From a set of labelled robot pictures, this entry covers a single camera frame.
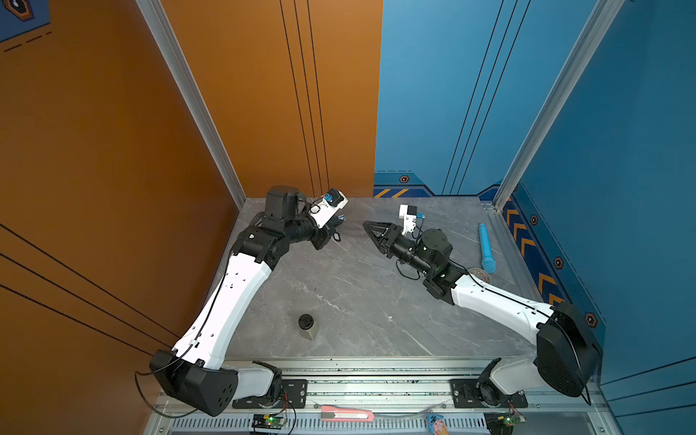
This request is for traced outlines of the perforated metal ring disc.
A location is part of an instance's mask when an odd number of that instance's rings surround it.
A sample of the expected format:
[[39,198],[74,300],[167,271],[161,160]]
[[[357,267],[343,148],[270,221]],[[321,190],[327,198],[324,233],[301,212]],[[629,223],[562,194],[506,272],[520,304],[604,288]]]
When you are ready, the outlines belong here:
[[490,284],[491,276],[482,268],[469,268],[469,273],[475,277],[478,281]]

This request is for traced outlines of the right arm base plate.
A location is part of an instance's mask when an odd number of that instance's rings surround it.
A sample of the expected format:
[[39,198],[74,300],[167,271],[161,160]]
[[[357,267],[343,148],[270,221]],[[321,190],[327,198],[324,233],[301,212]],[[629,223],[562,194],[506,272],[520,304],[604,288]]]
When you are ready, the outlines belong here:
[[525,409],[529,407],[523,391],[505,395],[491,382],[474,379],[452,379],[449,381],[451,398],[457,409]]

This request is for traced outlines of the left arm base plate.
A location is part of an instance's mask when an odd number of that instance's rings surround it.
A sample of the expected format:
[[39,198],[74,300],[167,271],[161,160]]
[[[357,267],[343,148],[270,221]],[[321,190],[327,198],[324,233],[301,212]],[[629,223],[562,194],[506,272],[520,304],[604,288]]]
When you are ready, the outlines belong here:
[[267,394],[235,400],[232,407],[240,410],[262,410],[281,409],[287,405],[296,410],[304,409],[307,387],[306,379],[281,379],[279,382],[273,382]]

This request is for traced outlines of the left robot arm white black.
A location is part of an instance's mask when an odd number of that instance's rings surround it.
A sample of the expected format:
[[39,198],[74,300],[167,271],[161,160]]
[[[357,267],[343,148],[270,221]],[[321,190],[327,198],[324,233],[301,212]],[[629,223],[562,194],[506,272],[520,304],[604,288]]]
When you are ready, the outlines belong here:
[[276,186],[265,208],[250,220],[230,248],[224,272],[196,320],[170,350],[150,360],[149,375],[161,389],[196,411],[216,417],[237,400],[259,398],[273,405],[282,393],[282,372],[265,362],[226,369],[228,346],[257,291],[295,243],[317,250],[338,237],[348,199],[332,188],[308,199],[300,190]]

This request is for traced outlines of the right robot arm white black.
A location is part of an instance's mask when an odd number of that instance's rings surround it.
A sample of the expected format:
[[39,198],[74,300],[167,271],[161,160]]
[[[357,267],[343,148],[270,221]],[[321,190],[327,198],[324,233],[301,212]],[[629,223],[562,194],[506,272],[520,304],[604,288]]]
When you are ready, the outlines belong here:
[[604,351],[576,306],[534,301],[474,277],[451,260],[453,247],[439,229],[411,239],[396,224],[365,221],[362,227],[382,254],[413,268],[432,297],[484,315],[533,345],[527,355],[498,357],[486,366],[476,381],[484,405],[498,407],[516,393],[541,387],[591,400],[588,383]]

